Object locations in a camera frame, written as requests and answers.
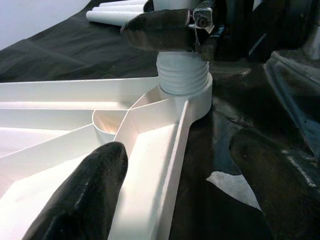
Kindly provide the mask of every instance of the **threaded cylinder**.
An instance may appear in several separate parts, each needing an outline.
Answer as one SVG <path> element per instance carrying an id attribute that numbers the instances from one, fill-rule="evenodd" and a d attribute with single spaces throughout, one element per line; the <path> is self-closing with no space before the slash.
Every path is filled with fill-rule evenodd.
<path id="1" fill-rule="evenodd" d="M 194 52 L 160 52 L 156 66 L 160 86 L 168 94 L 192 95 L 208 82 L 209 63 Z"/>

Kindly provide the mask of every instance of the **black fabric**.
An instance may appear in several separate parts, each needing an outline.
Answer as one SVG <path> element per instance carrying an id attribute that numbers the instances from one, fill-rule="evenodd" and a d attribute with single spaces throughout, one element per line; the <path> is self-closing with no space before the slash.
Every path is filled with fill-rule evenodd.
<path id="1" fill-rule="evenodd" d="M 66 21 L 0 51 L 0 82 L 156 76 L 157 53 L 130 47 L 120 36 L 119 27 L 86 20 L 86 11 L 100 2 L 92 0 Z M 241 128 L 255 128 L 267 138 L 296 149 L 304 158 L 312 159 L 319 172 L 316 143 L 320 133 L 320 74 L 316 68 L 320 64 L 306 60 L 299 51 L 279 54 L 290 59 L 290 64 L 296 61 L 302 68 L 312 66 L 313 74 L 301 78 L 306 73 L 295 73 L 292 77 L 284 68 L 284 77 L 278 80 L 268 75 L 266 66 L 261 64 L 211 64 L 212 108 L 189 131 L 171 240 L 272 239 L 260 211 L 206 181 L 213 171 L 240 174 L 230 156 L 229 142 Z M 273 61 L 277 65 L 279 57 L 274 55 Z"/>
<path id="2" fill-rule="evenodd" d="M 252 128 L 232 137 L 230 153 L 253 189 L 275 240 L 320 239 L 320 178 L 308 167 L 310 162 Z"/>
<path id="3" fill-rule="evenodd" d="M 189 29 L 188 9 L 160 10 L 141 14 L 121 28 L 127 44 L 148 52 L 192 52 L 194 30 Z"/>

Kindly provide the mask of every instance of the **metal screw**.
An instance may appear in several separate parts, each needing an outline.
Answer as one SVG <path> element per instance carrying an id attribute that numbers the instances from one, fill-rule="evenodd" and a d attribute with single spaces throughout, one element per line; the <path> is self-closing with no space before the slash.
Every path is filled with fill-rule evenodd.
<path id="1" fill-rule="evenodd" d="M 198 22 L 197 22 L 197 25 L 199 28 L 206 28 L 208 27 L 208 20 L 204 17 L 200 17 Z"/>

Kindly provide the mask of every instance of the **white plastic tray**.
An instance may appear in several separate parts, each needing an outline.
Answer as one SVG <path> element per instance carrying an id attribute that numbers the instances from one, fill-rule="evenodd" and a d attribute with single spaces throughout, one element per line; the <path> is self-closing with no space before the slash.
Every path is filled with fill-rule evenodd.
<path id="1" fill-rule="evenodd" d="M 0 239 L 20 240 L 91 151 L 124 143 L 129 167 L 109 239 L 169 237 L 189 127 L 211 106 L 158 77 L 0 84 Z"/>

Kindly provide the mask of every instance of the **white pipe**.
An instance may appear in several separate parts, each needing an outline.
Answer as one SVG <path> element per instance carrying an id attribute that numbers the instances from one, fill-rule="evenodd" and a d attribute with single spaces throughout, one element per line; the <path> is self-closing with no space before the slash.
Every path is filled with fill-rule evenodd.
<path id="1" fill-rule="evenodd" d="M 144 4 L 123 6 L 96 6 L 92 11 L 98 12 L 140 12 L 144 11 Z"/>
<path id="2" fill-rule="evenodd" d="M 127 0 L 127 1 L 112 1 L 100 3 L 100 7 L 110 7 L 110 6 L 124 6 L 124 5 L 140 5 L 146 4 L 148 0 Z"/>
<path id="3" fill-rule="evenodd" d="M 156 11 L 195 8 L 199 0 L 153 0 Z M 160 52 L 156 66 L 161 88 L 173 95 L 193 95 L 206 86 L 209 64 L 194 52 Z"/>
<path id="4" fill-rule="evenodd" d="M 123 26 L 126 22 L 134 19 L 142 12 L 132 11 L 88 11 L 86 19 L 91 22 Z"/>

